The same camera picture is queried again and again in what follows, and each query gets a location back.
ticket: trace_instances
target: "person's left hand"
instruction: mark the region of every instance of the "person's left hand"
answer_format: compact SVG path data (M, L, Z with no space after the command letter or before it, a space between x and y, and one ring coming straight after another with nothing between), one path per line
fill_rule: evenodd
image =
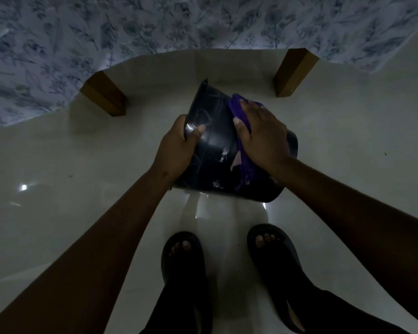
M184 139L184 122L186 115L180 115L172 128L164 135L155 160L150 168L161 179L172 185L189 166L195 146L206 127L200 125Z

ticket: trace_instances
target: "purple rag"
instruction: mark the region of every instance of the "purple rag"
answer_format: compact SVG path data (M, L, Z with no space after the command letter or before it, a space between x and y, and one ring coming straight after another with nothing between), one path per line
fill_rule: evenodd
M246 117L245 112L242 109L242 105L240 104L240 100L248 101L243 96L235 93L232 95L232 98L226 101L229 109L231 109L232 114L234 117L239 118L240 120L245 123L246 128L248 129L249 133L251 133L251 125L249 124L248 117ZM258 106L263 106L263 104L255 102ZM242 142L240 138L237 139L238 143L238 151L240 151L240 157L242 159L242 163L240 164L240 174L241 179L240 183L237 185L236 190L239 190L241 186L248 185L251 181L269 177L269 175L259 168L254 162L246 155L245 149L243 148Z

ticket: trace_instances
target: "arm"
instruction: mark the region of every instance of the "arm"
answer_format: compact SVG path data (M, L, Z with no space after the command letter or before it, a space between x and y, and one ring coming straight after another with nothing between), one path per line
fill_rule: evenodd
M248 156L306 203L418 319L418 219L289 157L284 124L252 102L242 106L252 133L234 123Z
M184 119L164 136L149 171L0 313L0 333L104 332L144 230L204 131L185 141Z

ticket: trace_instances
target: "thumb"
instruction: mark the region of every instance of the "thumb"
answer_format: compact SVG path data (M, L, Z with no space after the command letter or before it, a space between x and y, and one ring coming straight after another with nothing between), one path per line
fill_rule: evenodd
M186 140L186 146L192 150L192 152L195 150L196 145L198 144L198 141L201 138L201 135L206 130L205 125L200 125L197 128L195 128L188 136Z
M240 138L243 145L247 144L251 139L251 135L249 134L248 128L246 128L245 123L243 123L243 121L237 117L234 117L233 121L235 129L237 130L238 138Z

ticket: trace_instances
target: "hand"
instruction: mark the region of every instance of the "hand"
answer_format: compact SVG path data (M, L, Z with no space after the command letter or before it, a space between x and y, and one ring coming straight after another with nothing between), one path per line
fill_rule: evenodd
M287 127L268 109L259 107L253 101L240 100L243 111L251 124L251 134L245 123L234 118L237 134L246 154L271 176L277 172L279 164L290 157L287 142Z
M172 185L190 164L195 146L206 127L200 125L184 139L186 115L180 115L172 128L161 140L155 160L150 170Z

